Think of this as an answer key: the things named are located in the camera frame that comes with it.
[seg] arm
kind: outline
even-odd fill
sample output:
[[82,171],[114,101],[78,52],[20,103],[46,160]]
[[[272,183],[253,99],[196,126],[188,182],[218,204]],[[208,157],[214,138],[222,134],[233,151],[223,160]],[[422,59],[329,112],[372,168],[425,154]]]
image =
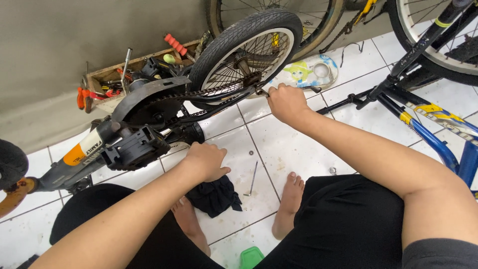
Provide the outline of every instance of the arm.
[[312,111],[298,88],[283,83],[278,88],[269,89],[274,116],[403,199],[403,248],[436,237],[478,244],[478,204],[466,184],[447,167],[418,151]]
[[197,184],[230,172],[220,168],[226,153],[193,143],[178,165],[73,230],[31,269],[125,268],[175,202]]

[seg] hand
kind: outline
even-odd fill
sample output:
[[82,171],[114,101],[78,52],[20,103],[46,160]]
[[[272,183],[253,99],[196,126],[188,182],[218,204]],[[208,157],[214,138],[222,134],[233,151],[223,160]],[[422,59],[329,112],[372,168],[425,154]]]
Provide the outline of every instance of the hand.
[[222,160],[227,153],[227,149],[218,149],[217,145],[194,142],[183,161],[194,167],[195,173],[203,182],[211,182],[231,172],[229,167],[221,168]]
[[277,88],[269,88],[267,102],[272,114],[279,121],[293,127],[298,119],[303,118],[304,113],[312,110],[307,106],[307,100],[301,89],[286,86],[284,83],[280,83]]

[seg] cartoon character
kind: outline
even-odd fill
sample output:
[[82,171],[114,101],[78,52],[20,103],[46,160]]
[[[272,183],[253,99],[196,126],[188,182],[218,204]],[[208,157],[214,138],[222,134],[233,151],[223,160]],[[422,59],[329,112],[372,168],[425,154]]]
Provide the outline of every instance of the cartoon character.
[[284,68],[284,71],[290,72],[292,78],[296,80],[298,84],[307,80],[309,74],[313,72],[312,70],[307,69],[307,64],[304,61],[292,63],[292,66],[290,68]]

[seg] green container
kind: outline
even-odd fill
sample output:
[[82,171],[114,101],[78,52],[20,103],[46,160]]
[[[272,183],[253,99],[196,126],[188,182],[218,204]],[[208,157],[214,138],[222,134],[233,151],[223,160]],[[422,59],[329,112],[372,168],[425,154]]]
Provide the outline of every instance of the green container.
[[240,269],[252,269],[264,259],[258,247],[250,247],[240,254]]

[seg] rusty part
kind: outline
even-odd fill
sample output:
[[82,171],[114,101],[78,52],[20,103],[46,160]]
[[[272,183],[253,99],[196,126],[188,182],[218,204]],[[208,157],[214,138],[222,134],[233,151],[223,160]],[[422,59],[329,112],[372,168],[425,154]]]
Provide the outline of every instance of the rusty part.
[[8,215],[25,199],[27,194],[35,188],[35,181],[30,178],[22,178],[9,190],[5,190],[7,197],[0,202],[0,218]]

